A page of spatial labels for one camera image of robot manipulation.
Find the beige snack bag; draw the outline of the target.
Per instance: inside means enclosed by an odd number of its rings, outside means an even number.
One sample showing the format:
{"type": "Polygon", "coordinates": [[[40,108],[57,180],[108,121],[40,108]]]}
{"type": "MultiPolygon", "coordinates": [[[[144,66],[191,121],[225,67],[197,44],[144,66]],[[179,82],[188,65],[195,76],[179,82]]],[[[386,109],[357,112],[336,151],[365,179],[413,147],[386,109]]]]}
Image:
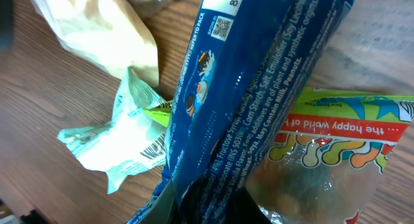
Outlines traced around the beige snack bag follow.
{"type": "Polygon", "coordinates": [[[31,0],[67,51],[115,78],[132,68],[159,85],[158,49],[143,20],[172,0],[31,0]]]}

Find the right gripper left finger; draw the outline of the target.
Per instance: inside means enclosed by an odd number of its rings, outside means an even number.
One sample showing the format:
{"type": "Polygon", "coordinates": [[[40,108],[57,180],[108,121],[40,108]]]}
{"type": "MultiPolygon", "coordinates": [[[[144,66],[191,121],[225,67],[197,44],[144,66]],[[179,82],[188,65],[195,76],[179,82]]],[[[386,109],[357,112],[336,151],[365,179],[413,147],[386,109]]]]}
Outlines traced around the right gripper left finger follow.
{"type": "Polygon", "coordinates": [[[176,202],[172,182],[170,181],[157,198],[149,212],[138,224],[173,224],[176,223],[176,202]]]}

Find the blue cookie pack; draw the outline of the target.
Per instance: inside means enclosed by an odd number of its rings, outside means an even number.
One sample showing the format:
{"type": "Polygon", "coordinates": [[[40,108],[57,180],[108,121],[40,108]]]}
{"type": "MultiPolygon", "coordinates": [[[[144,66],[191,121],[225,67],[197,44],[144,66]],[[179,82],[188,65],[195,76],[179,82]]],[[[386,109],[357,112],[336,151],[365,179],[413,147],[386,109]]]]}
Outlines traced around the blue cookie pack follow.
{"type": "Polygon", "coordinates": [[[166,163],[138,223],[171,181],[176,208],[252,88],[283,91],[290,111],[354,0],[201,0],[165,136],[166,163]]]}

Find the mint green snack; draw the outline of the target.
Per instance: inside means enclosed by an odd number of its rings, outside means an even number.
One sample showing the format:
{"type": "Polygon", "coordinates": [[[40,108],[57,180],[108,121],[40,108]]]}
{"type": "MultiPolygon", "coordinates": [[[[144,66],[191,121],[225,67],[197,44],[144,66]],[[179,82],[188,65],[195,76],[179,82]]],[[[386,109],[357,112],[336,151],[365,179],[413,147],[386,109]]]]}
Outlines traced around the mint green snack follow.
{"type": "Polygon", "coordinates": [[[166,162],[166,127],[145,114],[163,103],[165,100],[128,68],[116,93],[109,122],[63,129],[57,138],[84,168],[106,173],[107,192],[112,194],[126,177],[166,162]]]}

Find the green gummy candy bag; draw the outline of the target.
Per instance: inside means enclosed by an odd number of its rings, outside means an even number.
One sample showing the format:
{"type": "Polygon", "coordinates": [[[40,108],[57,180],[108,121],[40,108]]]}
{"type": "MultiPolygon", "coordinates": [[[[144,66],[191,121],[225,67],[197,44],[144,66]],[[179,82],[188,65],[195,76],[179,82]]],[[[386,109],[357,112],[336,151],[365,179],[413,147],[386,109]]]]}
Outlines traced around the green gummy candy bag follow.
{"type": "Polygon", "coordinates": [[[357,221],[413,121],[413,97],[306,87],[290,111],[282,101],[280,89],[246,92],[177,223],[224,223],[241,188],[270,222],[357,221]]]}

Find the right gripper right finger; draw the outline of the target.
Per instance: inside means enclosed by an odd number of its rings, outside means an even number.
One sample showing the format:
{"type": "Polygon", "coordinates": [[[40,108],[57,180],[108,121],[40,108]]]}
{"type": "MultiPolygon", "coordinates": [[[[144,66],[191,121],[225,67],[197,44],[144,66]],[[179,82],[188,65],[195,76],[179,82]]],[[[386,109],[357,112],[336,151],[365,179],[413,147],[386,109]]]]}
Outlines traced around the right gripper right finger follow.
{"type": "Polygon", "coordinates": [[[229,200],[224,224],[271,224],[260,211],[246,188],[239,189],[229,200]]]}

